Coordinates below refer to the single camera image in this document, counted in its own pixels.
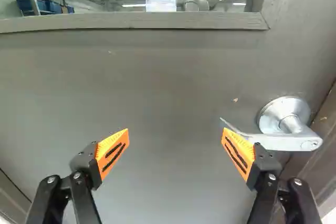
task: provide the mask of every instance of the silver door handle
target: silver door handle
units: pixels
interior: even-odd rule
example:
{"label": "silver door handle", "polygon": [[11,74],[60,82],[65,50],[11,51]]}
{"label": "silver door handle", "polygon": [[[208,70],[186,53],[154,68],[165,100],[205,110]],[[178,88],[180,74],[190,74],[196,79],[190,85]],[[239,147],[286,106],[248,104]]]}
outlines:
{"label": "silver door handle", "polygon": [[280,97],[259,112],[258,126],[264,134],[248,134],[220,118],[231,130],[251,143],[260,143],[274,151],[313,151],[323,140],[306,126],[310,117],[308,104],[298,97]]}

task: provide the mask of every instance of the door handle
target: door handle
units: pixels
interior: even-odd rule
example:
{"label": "door handle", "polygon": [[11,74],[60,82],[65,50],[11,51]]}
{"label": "door handle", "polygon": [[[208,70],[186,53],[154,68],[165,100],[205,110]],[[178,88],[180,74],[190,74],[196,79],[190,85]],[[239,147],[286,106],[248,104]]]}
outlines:
{"label": "door handle", "polygon": [[313,151],[323,140],[306,126],[310,108],[299,97],[279,97],[262,108],[257,124],[263,134],[248,134],[240,131],[225,119],[220,118],[232,131],[251,143],[260,143],[267,150]]}

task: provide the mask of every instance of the window frame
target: window frame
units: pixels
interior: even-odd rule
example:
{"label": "window frame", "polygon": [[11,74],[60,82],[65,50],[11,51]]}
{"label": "window frame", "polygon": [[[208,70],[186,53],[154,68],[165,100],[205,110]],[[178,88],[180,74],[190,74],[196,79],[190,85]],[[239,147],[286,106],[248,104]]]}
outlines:
{"label": "window frame", "polygon": [[60,29],[269,30],[280,4],[281,0],[247,0],[246,10],[251,12],[243,13],[110,12],[9,18],[0,20],[0,34]]}

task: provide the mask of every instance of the blue bin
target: blue bin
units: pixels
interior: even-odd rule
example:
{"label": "blue bin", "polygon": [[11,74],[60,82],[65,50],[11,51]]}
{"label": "blue bin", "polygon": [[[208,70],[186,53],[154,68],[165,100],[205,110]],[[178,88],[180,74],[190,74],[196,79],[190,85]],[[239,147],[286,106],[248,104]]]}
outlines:
{"label": "blue bin", "polygon": [[44,2],[47,11],[52,13],[62,13],[61,5],[56,3],[55,1],[52,0],[40,0],[40,1]]}
{"label": "blue bin", "polygon": [[71,6],[67,6],[68,13],[75,13],[75,9]]}
{"label": "blue bin", "polygon": [[[16,3],[23,13],[33,10],[32,3],[30,2],[30,0],[16,0]],[[46,10],[46,5],[44,1],[38,0],[37,5],[40,10]]]}

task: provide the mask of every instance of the orange gripper pad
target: orange gripper pad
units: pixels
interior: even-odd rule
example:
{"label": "orange gripper pad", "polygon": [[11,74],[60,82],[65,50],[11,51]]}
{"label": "orange gripper pad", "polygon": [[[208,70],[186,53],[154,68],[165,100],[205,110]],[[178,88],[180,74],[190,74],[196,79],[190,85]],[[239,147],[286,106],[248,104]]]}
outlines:
{"label": "orange gripper pad", "polygon": [[253,144],[241,135],[224,128],[222,145],[246,182],[255,160]]}
{"label": "orange gripper pad", "polygon": [[129,145],[128,129],[116,132],[97,144],[96,160],[102,181]]}

